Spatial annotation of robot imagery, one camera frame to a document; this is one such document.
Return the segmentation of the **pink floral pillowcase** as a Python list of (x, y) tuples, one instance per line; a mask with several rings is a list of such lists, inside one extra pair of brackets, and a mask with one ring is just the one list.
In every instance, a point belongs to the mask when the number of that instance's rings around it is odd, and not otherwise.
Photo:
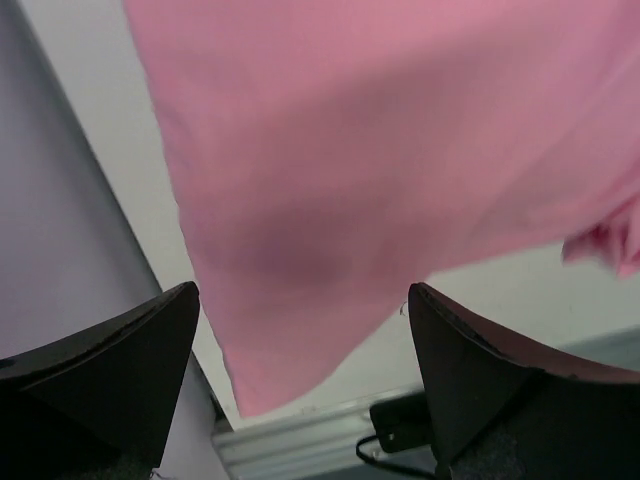
[(635, 1), (128, 1), (239, 413), (430, 275), (563, 242), (639, 268)]

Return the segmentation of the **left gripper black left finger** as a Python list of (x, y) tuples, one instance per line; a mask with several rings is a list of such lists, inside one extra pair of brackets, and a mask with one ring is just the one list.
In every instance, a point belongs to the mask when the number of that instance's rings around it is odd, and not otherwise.
[(182, 283), (1, 361), (4, 479), (149, 479), (164, 454), (199, 317)]

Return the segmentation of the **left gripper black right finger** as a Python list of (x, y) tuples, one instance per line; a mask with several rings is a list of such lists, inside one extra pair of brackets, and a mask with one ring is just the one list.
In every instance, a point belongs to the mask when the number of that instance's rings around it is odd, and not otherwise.
[(440, 479), (635, 479), (639, 375), (486, 319), (424, 284), (411, 332)]

